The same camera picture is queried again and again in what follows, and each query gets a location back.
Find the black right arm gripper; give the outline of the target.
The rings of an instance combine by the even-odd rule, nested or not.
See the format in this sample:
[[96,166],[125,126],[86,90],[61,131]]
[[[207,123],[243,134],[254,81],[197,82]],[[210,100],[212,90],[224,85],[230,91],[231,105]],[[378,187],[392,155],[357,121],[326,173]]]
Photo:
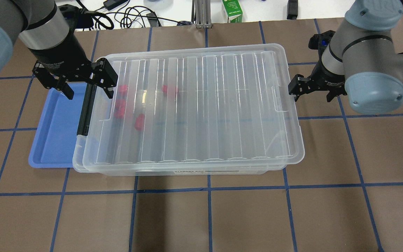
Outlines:
[[309,78],[296,74],[288,85],[288,93],[293,96],[294,102],[305,94],[310,94],[315,90],[328,91],[327,102],[331,102],[335,97],[346,96],[345,75],[343,62],[331,49],[335,31],[326,31],[314,34],[309,39],[309,49],[318,51],[318,62],[316,63]]

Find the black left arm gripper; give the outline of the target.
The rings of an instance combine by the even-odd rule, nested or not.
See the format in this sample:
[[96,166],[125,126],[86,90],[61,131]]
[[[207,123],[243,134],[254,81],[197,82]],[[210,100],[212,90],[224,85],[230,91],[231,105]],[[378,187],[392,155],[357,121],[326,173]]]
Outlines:
[[113,98],[118,74],[106,58],[91,63],[73,33],[54,47],[44,50],[31,48],[30,52],[39,63],[32,72],[44,88],[56,89],[72,100],[74,91],[67,82],[86,82],[93,73],[94,85],[102,88],[109,99]]

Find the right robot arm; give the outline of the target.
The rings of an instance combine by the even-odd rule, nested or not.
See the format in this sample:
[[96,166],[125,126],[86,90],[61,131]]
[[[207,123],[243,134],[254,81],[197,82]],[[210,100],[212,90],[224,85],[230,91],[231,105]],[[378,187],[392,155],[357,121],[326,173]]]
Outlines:
[[348,96],[364,115],[387,114],[403,105],[403,52],[396,53],[391,30],[403,15],[399,0],[356,0],[338,30],[314,34],[308,47],[318,62],[308,77],[297,74],[288,85],[295,101],[315,91],[326,100]]

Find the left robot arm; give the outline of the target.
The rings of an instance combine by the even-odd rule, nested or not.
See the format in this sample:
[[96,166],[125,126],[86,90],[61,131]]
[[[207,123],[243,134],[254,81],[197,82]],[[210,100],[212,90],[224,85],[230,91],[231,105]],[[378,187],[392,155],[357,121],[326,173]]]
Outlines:
[[0,72],[19,39],[36,57],[33,74],[44,88],[73,99],[69,83],[85,82],[100,87],[112,99],[117,73],[105,58],[88,59],[75,28],[54,0],[0,0]]

